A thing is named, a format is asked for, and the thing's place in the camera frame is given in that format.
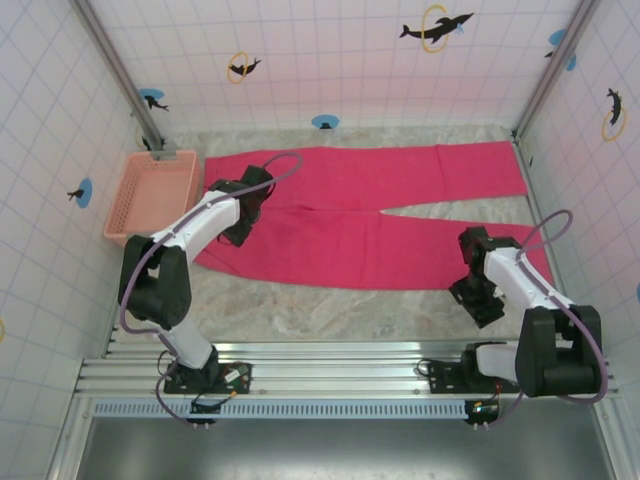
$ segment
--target gray floor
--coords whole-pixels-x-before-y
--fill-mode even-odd
[[[176,139],[200,157],[307,146],[373,148],[508,140],[499,127],[379,128],[222,132]],[[398,215],[532,224],[525,197],[411,206]],[[220,341],[427,340],[515,338],[513,311],[482,331],[446,291],[353,291],[245,280],[194,265],[191,314],[205,337]],[[132,339],[126,334],[120,341]]]
[[[569,480],[613,478],[592,409],[527,400],[494,430],[462,420],[96,419],[87,480]]]

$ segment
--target slotted plate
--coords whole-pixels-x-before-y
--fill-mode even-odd
[[[203,399],[213,404],[221,399]],[[466,419],[464,400],[250,400],[233,399],[218,414],[191,414],[191,399],[166,400],[186,418],[253,419]],[[96,401],[95,417],[168,418],[155,399],[102,399]]]

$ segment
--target plastic basket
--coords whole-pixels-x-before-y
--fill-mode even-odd
[[[196,204],[200,164],[193,150],[178,150],[175,160],[132,153],[120,177],[104,236],[124,246],[134,234],[162,230]]]

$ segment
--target gray panel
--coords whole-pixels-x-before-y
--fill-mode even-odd
[[[96,419],[79,478],[613,478],[591,409],[525,401],[495,430],[462,421],[224,420],[193,432],[172,420]]]

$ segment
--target purple cable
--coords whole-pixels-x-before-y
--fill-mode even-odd
[[[180,417],[173,410],[171,410],[169,408],[169,406],[164,402],[164,400],[162,400],[162,397],[160,396],[160,385],[162,384],[162,382],[164,382],[167,379],[167,377],[169,377],[178,368],[178,361],[180,360],[180,358],[178,356],[178,352],[173,347],[173,345],[171,345],[171,343],[165,338],[165,336],[162,334],[162,332],[160,330],[156,330],[155,328],[139,328],[139,329],[135,329],[135,328],[131,328],[127,324],[126,311],[127,311],[127,304],[129,303],[129,297],[131,297],[131,292],[133,291],[133,287],[134,287],[136,281],[138,280],[138,277],[140,276],[140,272],[142,272],[142,269],[147,264],[149,259],[153,256],[153,254],[155,252],[157,252],[158,249],[162,245],[164,245],[166,242],[168,242],[170,238],[174,237],[176,233],[178,233],[180,230],[182,230],[182,228],[184,228],[185,225],[187,225],[191,220],[193,220],[196,216],[198,216],[203,210],[207,210],[207,209],[211,208],[213,205],[215,205],[216,203],[220,203],[220,202],[223,202],[225,200],[229,200],[230,198],[237,198],[237,197],[240,197],[242,195],[246,195],[247,193],[255,192],[257,190],[262,190],[265,187],[269,187],[269,186],[279,182],[280,180],[283,180],[283,179],[287,178],[288,176],[293,175],[302,166],[302,161],[303,161],[302,155],[300,155],[299,153],[296,153],[296,152],[284,152],[284,153],[279,153],[278,155],[275,155],[274,157],[272,157],[269,160],[267,160],[267,162],[263,165],[263,167],[266,167],[267,165],[269,165],[274,160],[277,160],[278,158],[282,158],[282,157],[296,157],[298,159],[298,163],[296,163],[296,165],[291,170],[289,170],[288,172],[283,173],[282,175],[279,175],[277,177],[274,177],[271,180],[268,180],[266,182],[260,183],[258,185],[254,185],[253,187],[248,187],[248,188],[244,188],[242,190],[238,190],[237,192],[228,193],[226,195],[222,195],[220,197],[216,197],[212,201],[201,205],[200,207],[196,208],[193,212],[190,212],[186,217],[184,217],[174,227],[172,232],[167,233],[164,237],[162,237],[160,240],[158,240],[156,243],[154,243],[152,245],[152,247],[147,251],[147,253],[145,253],[142,256],[142,258],[140,259],[140,261],[136,265],[136,268],[134,268],[133,273],[131,274],[131,278],[129,279],[129,283],[127,284],[127,288],[125,288],[125,290],[124,290],[124,295],[122,295],[122,301],[120,302],[120,309],[119,309],[120,325],[122,326],[122,329],[125,332],[133,334],[133,335],[139,335],[139,334],[143,334],[143,333],[158,334],[158,338],[160,339],[160,341],[164,344],[165,347],[167,347],[167,350],[169,350],[171,355],[174,356],[173,363],[169,366],[167,371],[165,373],[163,373],[160,376],[160,378],[158,378],[158,381],[156,382],[156,386],[155,386],[155,389],[154,389],[154,393],[155,393],[156,399],[158,400],[158,403],[164,409],[164,411],[167,412],[171,416],[171,418],[173,418],[174,420],[177,420],[181,424],[186,425],[188,427],[191,427],[193,425],[194,428],[197,428],[195,426],[196,424],[190,423],[186,418]]]
[[[557,217],[558,215],[563,215],[563,214],[567,215],[568,217],[567,223],[565,223],[565,225],[560,229],[560,231],[558,231],[558,233],[548,238],[547,240],[543,240],[542,242],[536,245],[532,245],[530,247],[525,248],[525,245],[531,241],[534,235],[544,225],[546,225],[550,220]],[[585,324],[582,323],[582,321],[571,310],[569,310],[560,300],[558,300],[556,297],[551,295],[550,294],[551,292],[545,287],[545,285],[540,280],[536,278],[533,272],[531,272],[527,268],[527,266],[524,264],[524,262],[522,262],[521,260],[522,256],[525,255],[527,252],[531,252],[532,250],[543,248],[545,245],[549,245],[555,242],[556,240],[558,240],[565,233],[567,233],[567,230],[569,230],[569,227],[571,227],[572,223],[573,223],[573,213],[571,212],[571,210],[562,209],[549,215],[547,218],[542,220],[538,225],[536,225],[531,231],[531,233],[529,233],[527,238],[525,238],[524,242],[522,242],[523,248],[519,250],[518,253],[516,254],[516,262],[518,263],[520,270],[522,270],[522,272],[527,276],[527,278],[531,280],[540,289],[540,291],[542,291],[545,294],[545,296],[549,297],[549,300],[551,300],[554,305],[556,305],[560,310],[562,310],[562,312],[565,315],[567,315],[567,317],[569,317],[571,322],[578,328],[578,330],[580,330],[580,333],[584,335],[585,339],[587,340],[587,343],[589,344],[589,347],[591,347],[591,350],[593,351],[593,354],[596,357],[596,361],[598,362],[598,369],[600,370],[600,389],[598,390],[598,393],[596,393],[595,396],[591,398],[575,398],[567,395],[567,396],[561,396],[559,398],[562,398],[563,400],[567,400],[570,402],[583,404],[583,405],[593,405],[594,403],[597,403],[604,398],[604,396],[607,394],[607,389],[609,388],[609,376],[607,374],[607,367],[605,364],[604,356],[602,355],[602,352],[600,351],[600,348],[598,347],[598,344],[595,338],[593,338],[593,335],[591,334],[589,329],[585,326]],[[511,406],[507,409],[507,411],[504,412],[504,415],[502,415],[500,418],[496,419],[495,421],[491,422],[491,426],[493,427],[495,425],[499,425],[505,420],[505,418],[511,415],[513,411],[518,407],[518,405],[520,405],[520,402],[522,401],[523,397],[524,397],[524,392],[520,390],[520,393],[518,394],[518,397],[516,398],[515,402],[513,402],[513,404],[511,404]]]

